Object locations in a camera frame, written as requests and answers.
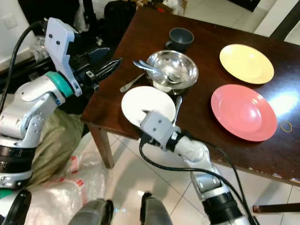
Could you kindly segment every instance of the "gray cup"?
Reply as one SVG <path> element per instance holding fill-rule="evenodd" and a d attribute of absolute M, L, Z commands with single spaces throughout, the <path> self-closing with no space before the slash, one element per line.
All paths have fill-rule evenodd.
<path fill-rule="evenodd" d="M 165 48 L 178 52 L 185 52 L 188 46 L 193 42 L 194 35 L 184 28 L 173 28 L 169 33 L 170 40 L 166 42 Z"/>

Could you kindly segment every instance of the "wall outlet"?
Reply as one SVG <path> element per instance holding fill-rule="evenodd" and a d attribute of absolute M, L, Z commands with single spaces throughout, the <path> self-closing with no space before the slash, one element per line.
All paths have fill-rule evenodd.
<path fill-rule="evenodd" d="M 4 23 L 5 27 L 9 30 L 18 25 L 17 20 L 14 15 L 8 14 L 1 18 L 1 21 Z"/>

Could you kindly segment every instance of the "table leg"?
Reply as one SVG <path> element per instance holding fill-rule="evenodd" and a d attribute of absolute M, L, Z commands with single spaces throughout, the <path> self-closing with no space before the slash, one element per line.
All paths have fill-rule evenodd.
<path fill-rule="evenodd" d="M 253 212 L 300 212 L 300 203 L 279 205 L 254 205 Z"/>
<path fill-rule="evenodd" d="M 88 125 L 88 128 L 94 138 L 105 166 L 109 169 L 112 169 L 114 162 L 106 130 L 103 130 L 95 125 Z"/>

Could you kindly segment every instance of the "pink plate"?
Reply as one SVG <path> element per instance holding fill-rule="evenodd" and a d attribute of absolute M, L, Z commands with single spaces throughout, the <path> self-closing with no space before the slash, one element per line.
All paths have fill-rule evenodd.
<path fill-rule="evenodd" d="M 256 91 L 241 85 L 217 88 L 211 97 L 211 108 L 223 127 L 249 141 L 265 141 L 277 128 L 277 118 L 269 103 Z"/>

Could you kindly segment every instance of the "stainless steel bowl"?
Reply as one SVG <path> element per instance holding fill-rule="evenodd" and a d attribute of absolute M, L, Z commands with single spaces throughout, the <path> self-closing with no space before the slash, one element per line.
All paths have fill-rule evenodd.
<path fill-rule="evenodd" d="M 153 80 L 150 81 L 155 88 L 169 94 L 181 94 L 193 86 L 198 79 L 198 68 L 196 64 L 188 56 L 177 51 L 162 50 L 153 53 L 147 59 L 147 63 L 181 78 L 181 82 L 176 84 L 170 83 L 166 79 L 163 79 L 160 83 Z M 147 73 L 153 77 L 152 72 L 147 71 Z"/>

